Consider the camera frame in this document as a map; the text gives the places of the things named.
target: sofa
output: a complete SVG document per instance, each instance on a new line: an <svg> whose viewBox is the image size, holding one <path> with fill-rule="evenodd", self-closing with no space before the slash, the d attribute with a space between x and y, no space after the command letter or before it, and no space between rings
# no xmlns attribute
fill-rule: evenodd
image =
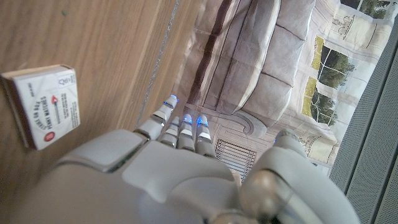
<svg viewBox="0 0 398 224"><path fill-rule="evenodd" d="M222 29L204 26L222 16L221 10L205 9L195 24L185 71L202 69L204 75L197 72L188 103L242 123L246 134L259 137L289 104L315 0L241 0L236 9L220 1L220 9L226 2ZM203 68L202 54L212 58L211 67Z"/></svg>

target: gray sofa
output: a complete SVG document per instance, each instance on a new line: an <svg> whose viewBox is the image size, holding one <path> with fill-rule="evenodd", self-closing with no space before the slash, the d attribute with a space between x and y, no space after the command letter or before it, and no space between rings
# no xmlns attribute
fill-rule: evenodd
<svg viewBox="0 0 398 224"><path fill-rule="evenodd" d="M220 52L215 57L218 64L204 104L198 106L213 110L212 116L242 123L247 134L259 137L289 104L315 0L242 0L240 4L247 8L238 8L235 17L224 22L228 25L222 30L224 44L213 49Z"/></svg>

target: window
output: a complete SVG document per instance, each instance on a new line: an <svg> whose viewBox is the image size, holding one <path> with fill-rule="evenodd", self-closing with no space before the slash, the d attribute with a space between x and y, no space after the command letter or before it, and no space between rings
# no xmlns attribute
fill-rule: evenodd
<svg viewBox="0 0 398 224"><path fill-rule="evenodd" d="M340 2L371 16L373 19L384 19L388 8L397 4L396 2L379 0L341 0Z"/></svg>

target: gray fabric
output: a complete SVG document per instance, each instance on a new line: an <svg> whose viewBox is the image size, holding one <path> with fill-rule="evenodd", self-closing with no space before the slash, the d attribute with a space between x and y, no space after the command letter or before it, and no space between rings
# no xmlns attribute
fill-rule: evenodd
<svg viewBox="0 0 398 224"><path fill-rule="evenodd" d="M282 116L290 100L292 87L269 75L261 75L242 110L272 126Z"/></svg>
<svg viewBox="0 0 398 224"><path fill-rule="evenodd" d="M240 1L238 10L231 21L231 25L228 27L228 34L224 42L223 50L206 96L205 103L208 105L217 106L218 98L223 90L224 81L228 74L229 65L231 64L235 46L238 43L241 28L248 13L250 3L251 0Z"/></svg>
<svg viewBox="0 0 398 224"><path fill-rule="evenodd" d="M262 72L293 87L304 42L286 29L276 26Z"/></svg>
<svg viewBox="0 0 398 224"><path fill-rule="evenodd" d="M281 0L276 24L305 40L315 0Z"/></svg>
<svg viewBox="0 0 398 224"><path fill-rule="evenodd" d="M264 65L279 6L279 0L252 2L217 105L218 112L233 114L252 93Z"/></svg>

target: wooden table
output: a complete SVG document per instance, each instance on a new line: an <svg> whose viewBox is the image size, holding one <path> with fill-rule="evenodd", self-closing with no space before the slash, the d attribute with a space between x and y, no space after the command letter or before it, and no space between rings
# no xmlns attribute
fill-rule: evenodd
<svg viewBox="0 0 398 224"><path fill-rule="evenodd" d="M199 4L179 1L159 55L176 0L0 1L0 72L72 66L81 117L79 127L43 151L27 149L0 88L0 223L9 222L57 159L110 130L133 130L138 118L142 122L161 104L173 87Z"/></svg>

